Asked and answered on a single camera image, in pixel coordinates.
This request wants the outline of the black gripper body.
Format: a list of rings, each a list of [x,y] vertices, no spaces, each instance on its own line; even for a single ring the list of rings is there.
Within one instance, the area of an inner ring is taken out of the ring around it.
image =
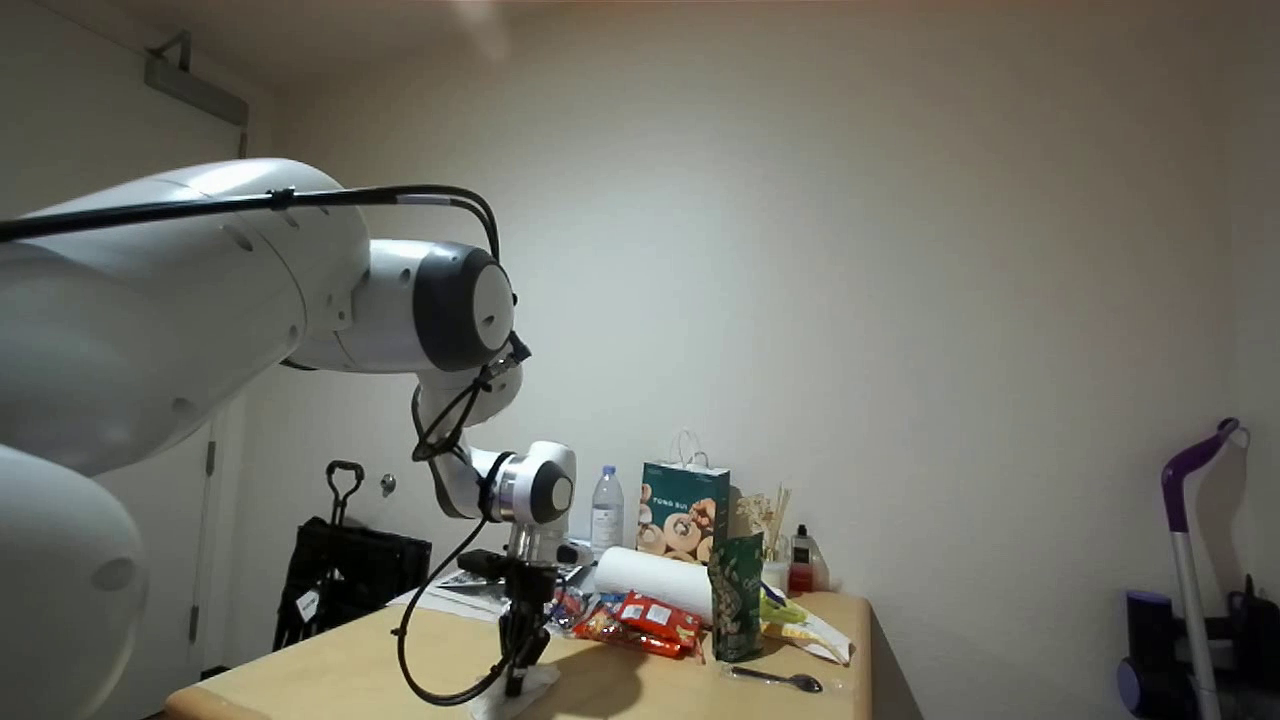
[[[543,647],[549,647],[543,604],[511,600],[509,612],[500,617],[504,675],[521,686]]]

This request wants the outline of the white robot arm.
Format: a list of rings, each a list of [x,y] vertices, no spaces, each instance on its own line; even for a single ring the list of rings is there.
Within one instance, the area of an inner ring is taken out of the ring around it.
[[[203,425],[274,364],[408,374],[446,513],[504,524],[509,612],[483,686],[549,643],[578,457],[465,433],[521,393],[528,344],[500,238],[375,240],[375,195],[260,156],[139,177],[0,226],[0,715],[89,720],[121,686],[145,539],[101,485]]]

